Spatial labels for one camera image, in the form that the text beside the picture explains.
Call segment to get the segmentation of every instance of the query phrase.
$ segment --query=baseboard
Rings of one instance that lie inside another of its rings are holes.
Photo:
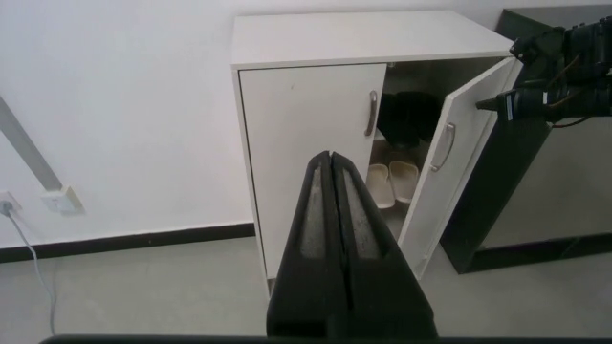
[[[38,258],[55,258],[121,249],[201,243],[251,236],[255,236],[254,224],[239,224],[126,235],[68,243],[43,244],[35,245],[33,248],[36,250]],[[27,247],[0,248],[0,263],[19,262],[31,259],[32,254]]]

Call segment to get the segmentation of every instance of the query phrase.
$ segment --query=power outlet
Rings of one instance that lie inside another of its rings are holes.
[[[12,210],[21,209],[21,205],[17,202],[17,200],[12,196],[9,191],[0,191],[0,202],[7,201],[12,203]]]

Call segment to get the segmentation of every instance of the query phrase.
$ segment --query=silver handle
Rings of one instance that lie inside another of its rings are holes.
[[[450,144],[448,145],[447,154],[444,156],[444,159],[442,160],[442,162],[440,162],[439,165],[431,165],[431,171],[440,171],[440,168],[442,168],[442,166],[444,166],[444,164],[447,162],[448,156],[450,155],[450,151],[452,150],[452,145],[455,143],[455,128],[456,126],[453,123],[448,123],[445,127],[445,129],[450,134]]]
[[[376,94],[376,91],[370,92],[370,120],[367,122],[367,128],[365,128],[365,132],[363,133],[366,136],[372,135],[372,131],[374,130],[374,122],[376,121],[376,103],[379,101],[379,97]]]

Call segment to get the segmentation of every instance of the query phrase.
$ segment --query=open cabinet door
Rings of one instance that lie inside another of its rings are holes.
[[[497,121],[497,114],[476,110],[475,103],[511,89],[521,67],[513,57],[506,58],[445,99],[398,241],[417,278],[425,272]]]

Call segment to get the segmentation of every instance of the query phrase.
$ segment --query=gray floor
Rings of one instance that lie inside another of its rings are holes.
[[[264,335],[254,238],[48,259],[58,333]],[[436,250],[422,286],[443,336],[612,336],[612,255],[457,275]],[[0,343],[49,335],[31,262],[0,265]]]

